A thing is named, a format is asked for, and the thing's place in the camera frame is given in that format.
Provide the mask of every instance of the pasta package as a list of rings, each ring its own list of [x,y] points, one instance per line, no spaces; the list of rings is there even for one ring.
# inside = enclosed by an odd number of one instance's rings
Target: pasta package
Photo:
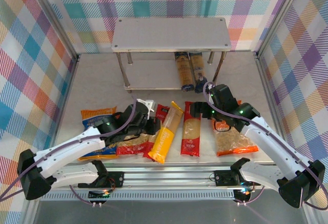
[[[228,154],[250,153],[258,151],[252,141],[231,128],[225,121],[211,121],[217,146],[217,156]]]
[[[85,127],[85,130],[87,130],[89,127],[93,126],[95,122],[102,120],[115,112],[116,107],[100,110],[81,110],[82,124]],[[90,152],[80,157],[78,160],[111,159],[116,157],[116,144],[113,144],[102,148],[101,150]]]
[[[149,134],[140,134],[140,137],[126,136],[125,141],[117,143],[117,155],[135,155],[143,153],[149,139]]]
[[[189,57],[187,52],[175,52],[175,61],[177,64],[180,82],[181,82],[181,90],[188,92],[195,89],[193,78],[191,75],[191,68],[189,64]]]
[[[195,92],[201,93],[203,92],[203,86],[207,82],[207,79],[205,77],[203,55],[201,52],[190,52],[189,57],[196,81]]]
[[[168,114],[169,109],[170,109],[170,107],[168,107],[168,106],[163,106],[163,105],[160,105],[160,104],[157,105],[155,117],[160,120],[161,124],[164,122],[164,120],[166,118],[166,115]],[[158,131],[156,132],[155,135],[150,135],[149,136],[149,139],[146,142],[146,146],[145,146],[145,149],[144,149],[144,152],[143,152],[143,157],[152,159],[148,155],[148,153],[152,150],[152,148],[155,144],[157,136],[158,136]]]
[[[155,144],[148,155],[155,161],[163,164],[169,152],[175,132],[181,121],[183,110],[174,102],[171,102],[169,112],[159,130]]]
[[[190,114],[192,102],[186,102],[184,109],[181,155],[199,156],[200,115],[195,118]]]

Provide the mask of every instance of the lower shelf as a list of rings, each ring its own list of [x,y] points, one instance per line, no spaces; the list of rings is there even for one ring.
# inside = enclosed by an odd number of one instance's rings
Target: lower shelf
[[[213,63],[209,65],[208,53],[203,55],[206,78],[212,80],[221,52],[216,52]],[[172,59],[133,59],[133,64],[125,66],[130,83],[127,90],[181,90],[181,83],[177,71],[174,55]]]

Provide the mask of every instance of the shelf leg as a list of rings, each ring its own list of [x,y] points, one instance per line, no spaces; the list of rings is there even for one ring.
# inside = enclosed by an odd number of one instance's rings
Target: shelf leg
[[[209,60],[207,61],[207,63],[212,64],[213,58],[214,58],[214,51],[211,51],[211,54],[210,54],[210,57],[209,57]]]
[[[128,56],[128,64],[132,65],[133,62],[132,62],[132,56],[131,56],[131,53],[130,53],[130,52],[127,52],[127,56]]]
[[[226,54],[227,54],[226,51],[222,51],[222,53],[221,53],[220,62],[219,62],[219,64],[218,64],[218,66],[217,66],[217,68],[216,68],[216,71],[215,71],[215,74],[214,74],[214,76],[213,76],[213,82],[214,82],[214,84],[216,84],[216,79],[217,79],[217,76],[218,76],[218,74],[219,74],[220,68],[221,68],[221,66],[222,66],[222,64],[223,64],[223,60],[224,60],[224,58],[226,57]]]
[[[116,57],[117,57],[117,60],[118,60],[119,68],[121,69],[121,73],[122,73],[122,76],[123,76],[124,86],[125,86],[125,88],[129,88],[130,83],[129,83],[127,74],[125,73],[125,69],[123,68],[121,54],[119,52],[116,53]]]

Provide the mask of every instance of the plaid backdrop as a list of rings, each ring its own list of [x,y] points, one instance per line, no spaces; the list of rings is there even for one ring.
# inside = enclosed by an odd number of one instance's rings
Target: plaid backdrop
[[[21,151],[49,146],[71,66],[36,0],[0,0],[0,193],[17,177]],[[1,202],[0,224],[18,223],[23,201]]]
[[[327,169],[328,0],[294,0],[264,58],[288,143]]]
[[[283,0],[49,0],[77,52],[110,52],[118,17],[222,16],[232,50],[256,50]]]

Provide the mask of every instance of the shelf top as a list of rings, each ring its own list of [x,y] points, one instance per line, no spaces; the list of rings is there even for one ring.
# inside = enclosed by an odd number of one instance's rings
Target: shelf top
[[[119,18],[114,52],[229,51],[226,20],[212,18]]]

